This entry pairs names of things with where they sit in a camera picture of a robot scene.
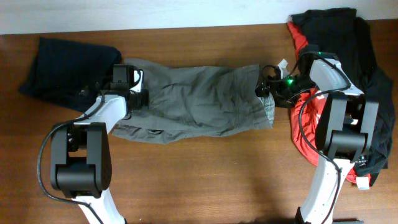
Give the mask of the grey shorts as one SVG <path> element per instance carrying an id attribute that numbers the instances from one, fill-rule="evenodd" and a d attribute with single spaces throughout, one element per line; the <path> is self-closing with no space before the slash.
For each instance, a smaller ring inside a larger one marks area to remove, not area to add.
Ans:
<path id="1" fill-rule="evenodd" d="M 117 123 L 113 135 L 118 138 L 168 144 L 274 125 L 273 97 L 255 93 L 258 65 L 170 68 L 138 58 L 128 58 L 125 63 L 144 71 L 149 105 Z"/>

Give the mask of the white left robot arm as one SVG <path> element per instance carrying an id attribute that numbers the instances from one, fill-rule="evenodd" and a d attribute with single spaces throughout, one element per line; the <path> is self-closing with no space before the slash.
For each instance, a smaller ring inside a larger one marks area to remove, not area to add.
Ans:
<path id="1" fill-rule="evenodd" d="M 111 81 L 79 118 L 50 134 L 50 183 L 63 200 L 78 205 L 89 223 L 125 223 L 109 186 L 112 178 L 108 134 L 116 123 L 149 103 L 144 71 L 133 65 L 113 67 Z"/>

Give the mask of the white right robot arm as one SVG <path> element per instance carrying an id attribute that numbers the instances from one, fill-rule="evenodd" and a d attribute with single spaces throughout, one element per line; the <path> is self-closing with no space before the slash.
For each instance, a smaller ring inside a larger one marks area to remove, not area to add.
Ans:
<path id="1" fill-rule="evenodd" d="M 317 86 L 318 96 L 326 98 L 316 131 L 315 142 L 304 141 L 317 154 L 318 165 L 304 203 L 297 209 L 294 223 L 332 223 L 335 203 L 349 171 L 367 154 L 373 139 L 379 104 L 367 98 L 344 73 L 336 54 L 304 52 L 296 67 L 306 72 L 283 76 L 273 66 L 275 75 L 259 73 L 256 93 L 272 95 L 279 107 L 289 104 L 285 93 L 300 91 L 301 82 Z"/>

